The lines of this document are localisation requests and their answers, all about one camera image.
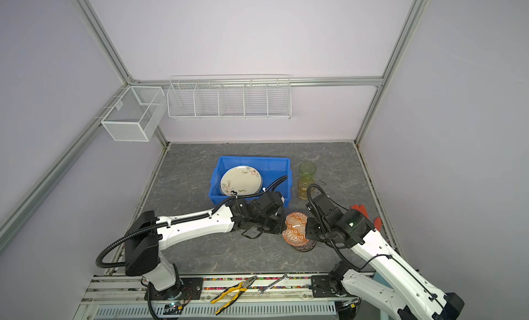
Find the blue plastic bin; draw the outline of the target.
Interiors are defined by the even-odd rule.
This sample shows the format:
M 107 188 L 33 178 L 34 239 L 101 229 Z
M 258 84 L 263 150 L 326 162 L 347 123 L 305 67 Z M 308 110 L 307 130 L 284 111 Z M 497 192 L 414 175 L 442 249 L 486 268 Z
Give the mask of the blue plastic bin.
M 220 181 L 224 174 L 230 169 L 239 166 L 248 166 L 256 169 L 263 178 L 263 187 L 270 186 L 276 179 L 286 175 L 287 181 L 276 187 L 275 191 L 280 192 L 284 200 L 284 207 L 289 206 L 292 198 L 292 170 L 289 158 L 272 157 L 244 157 L 244 156 L 220 156 L 210 179 L 208 197 L 213 204 L 219 204 L 225 198 L 221 191 Z

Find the silver wrench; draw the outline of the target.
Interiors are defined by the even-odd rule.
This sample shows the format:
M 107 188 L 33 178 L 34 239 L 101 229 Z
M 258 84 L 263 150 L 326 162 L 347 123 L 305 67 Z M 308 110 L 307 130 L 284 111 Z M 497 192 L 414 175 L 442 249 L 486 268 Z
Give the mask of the silver wrench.
M 278 279 L 274 280 L 273 282 L 271 282 L 271 284 L 267 285 L 267 286 L 264 286 L 262 288 L 260 288 L 258 290 L 258 295 L 264 295 L 264 293 L 266 291 L 268 291 L 269 289 L 271 289 L 272 287 L 274 287 L 276 284 L 280 283 L 281 281 L 285 280 L 285 279 L 288 279 L 289 278 L 289 273 L 284 273 L 282 277 L 279 277 Z

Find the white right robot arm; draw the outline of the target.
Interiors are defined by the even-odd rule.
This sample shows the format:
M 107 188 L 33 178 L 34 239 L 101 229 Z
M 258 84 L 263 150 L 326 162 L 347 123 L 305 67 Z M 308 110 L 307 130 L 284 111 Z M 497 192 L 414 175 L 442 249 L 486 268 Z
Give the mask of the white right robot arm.
M 349 249 L 385 280 L 384 284 L 377 282 L 364 274 L 363 266 L 343 257 L 347 270 L 335 278 L 345 292 L 369 302 L 393 319 L 457 319 L 461 315 L 463 299 L 424 278 L 363 213 L 340 208 L 316 184 L 307 187 L 307 201 L 306 207 L 311 212 L 307 239 L 325 243 L 337 254 L 343 248 Z

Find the green glass cup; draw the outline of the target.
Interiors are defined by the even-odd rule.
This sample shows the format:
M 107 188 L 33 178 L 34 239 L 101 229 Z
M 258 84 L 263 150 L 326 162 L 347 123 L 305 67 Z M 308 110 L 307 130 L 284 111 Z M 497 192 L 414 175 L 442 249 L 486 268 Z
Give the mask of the green glass cup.
M 303 161 L 299 164 L 300 181 L 308 182 L 314 179 L 314 175 L 317 171 L 317 166 L 310 161 Z

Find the red work glove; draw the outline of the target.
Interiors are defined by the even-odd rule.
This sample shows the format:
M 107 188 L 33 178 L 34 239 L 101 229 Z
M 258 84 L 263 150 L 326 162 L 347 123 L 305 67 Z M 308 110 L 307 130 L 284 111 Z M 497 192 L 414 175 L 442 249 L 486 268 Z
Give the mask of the red work glove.
M 364 205 L 355 204 L 351 206 L 350 209 L 360 212 L 363 216 L 365 216 L 366 219 L 369 219 L 369 215 Z M 373 225 L 376 230 L 381 231 L 382 230 L 382 219 L 380 217 L 375 218 L 373 220 Z

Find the pink striped bowl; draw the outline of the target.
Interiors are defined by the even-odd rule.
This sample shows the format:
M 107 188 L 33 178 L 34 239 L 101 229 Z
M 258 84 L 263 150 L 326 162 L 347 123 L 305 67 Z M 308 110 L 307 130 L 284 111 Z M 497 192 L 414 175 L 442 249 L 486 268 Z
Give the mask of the pink striped bowl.
M 291 244 L 291 247 L 301 253 L 307 253 L 312 251 L 317 245 L 317 241 L 313 240 L 307 240 L 304 244 L 301 245 L 293 245 Z

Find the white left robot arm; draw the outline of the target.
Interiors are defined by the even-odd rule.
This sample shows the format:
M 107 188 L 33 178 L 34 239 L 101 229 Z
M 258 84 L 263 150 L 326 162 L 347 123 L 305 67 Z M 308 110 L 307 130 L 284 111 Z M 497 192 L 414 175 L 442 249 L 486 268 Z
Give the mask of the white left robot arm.
M 130 277 L 147 280 L 147 297 L 157 294 L 164 300 L 179 299 L 184 284 L 175 264 L 162 252 L 178 243 L 216 233 L 241 232 L 254 240 L 262 234 L 280 235 L 285 229 L 285 208 L 277 191 L 286 175 L 267 188 L 249 196 L 229 196 L 213 209 L 188 215 L 140 215 L 127 233 L 104 248 L 95 260 L 100 269 L 123 267 Z

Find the white mesh box basket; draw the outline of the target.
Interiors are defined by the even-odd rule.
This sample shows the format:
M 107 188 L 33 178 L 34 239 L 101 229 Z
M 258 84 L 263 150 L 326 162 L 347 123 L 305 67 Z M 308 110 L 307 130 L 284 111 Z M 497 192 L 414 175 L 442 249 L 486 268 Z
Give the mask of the white mesh box basket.
M 101 123 L 115 141 L 149 142 L 167 109 L 162 87 L 129 86 Z

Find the cream floral plate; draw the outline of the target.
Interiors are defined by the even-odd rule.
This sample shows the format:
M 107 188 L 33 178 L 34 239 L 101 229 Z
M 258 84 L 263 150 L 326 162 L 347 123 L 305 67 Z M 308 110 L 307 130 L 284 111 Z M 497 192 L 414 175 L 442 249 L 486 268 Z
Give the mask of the cream floral plate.
M 250 166 L 229 169 L 220 179 L 220 192 L 225 196 L 249 196 L 263 186 L 260 172 Z

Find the orange patterned bowl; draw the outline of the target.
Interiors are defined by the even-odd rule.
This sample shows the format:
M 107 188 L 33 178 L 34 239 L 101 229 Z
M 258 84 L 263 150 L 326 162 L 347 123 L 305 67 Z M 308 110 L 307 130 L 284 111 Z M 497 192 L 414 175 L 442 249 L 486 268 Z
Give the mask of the orange patterned bowl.
M 307 220 L 308 217 L 300 212 L 290 213 L 286 216 L 286 229 L 282 232 L 286 243 L 294 247 L 301 247 L 309 242 L 306 238 Z

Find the yellow black pliers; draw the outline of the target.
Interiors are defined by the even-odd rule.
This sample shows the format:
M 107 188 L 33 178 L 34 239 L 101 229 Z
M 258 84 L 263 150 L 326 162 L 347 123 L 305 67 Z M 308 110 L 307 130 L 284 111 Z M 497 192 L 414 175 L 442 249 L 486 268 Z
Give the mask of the yellow black pliers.
M 228 307 L 230 307 L 232 304 L 234 304 L 239 299 L 239 297 L 241 295 L 243 295 L 248 290 L 248 288 L 250 288 L 253 285 L 253 283 L 257 280 L 257 278 L 258 278 L 257 275 L 249 277 L 245 281 L 241 281 L 240 283 L 238 283 L 238 284 L 236 284 L 234 286 L 231 286 L 229 288 L 224 289 L 223 292 L 221 292 L 220 294 L 215 296 L 215 298 L 213 298 L 211 300 L 211 302 L 210 302 L 211 304 L 215 304 L 215 303 L 219 302 L 220 300 L 222 300 L 223 298 L 225 298 L 226 296 L 228 296 L 230 294 L 233 294 L 231 299 L 226 304 L 221 306 L 218 310 L 216 310 L 216 312 L 214 314 L 216 316 L 219 316 Z

